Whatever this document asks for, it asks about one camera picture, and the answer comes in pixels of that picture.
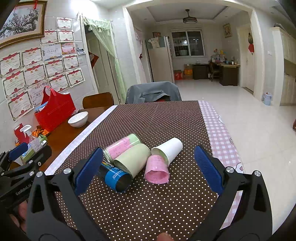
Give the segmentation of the person's left hand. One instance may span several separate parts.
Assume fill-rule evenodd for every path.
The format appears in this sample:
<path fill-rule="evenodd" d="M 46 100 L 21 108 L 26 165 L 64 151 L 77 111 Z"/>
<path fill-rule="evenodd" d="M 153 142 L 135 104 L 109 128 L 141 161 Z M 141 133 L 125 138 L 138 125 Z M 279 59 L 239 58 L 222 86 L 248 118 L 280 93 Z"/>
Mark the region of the person's left hand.
<path fill-rule="evenodd" d="M 19 205 L 17 205 L 13 212 L 10 214 L 11 219 L 16 224 L 18 228 L 20 228 L 24 233 L 27 231 L 27 207 L 28 202 L 27 200 L 23 201 Z"/>

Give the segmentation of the person's right hand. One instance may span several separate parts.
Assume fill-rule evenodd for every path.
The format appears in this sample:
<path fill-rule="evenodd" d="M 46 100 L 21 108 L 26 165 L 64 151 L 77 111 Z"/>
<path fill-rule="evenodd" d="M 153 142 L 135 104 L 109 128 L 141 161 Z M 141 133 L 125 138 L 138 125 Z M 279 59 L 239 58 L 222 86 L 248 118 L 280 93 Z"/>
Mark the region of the person's right hand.
<path fill-rule="evenodd" d="M 163 232 L 157 236 L 157 241 L 174 241 L 174 239 L 167 232 Z"/>

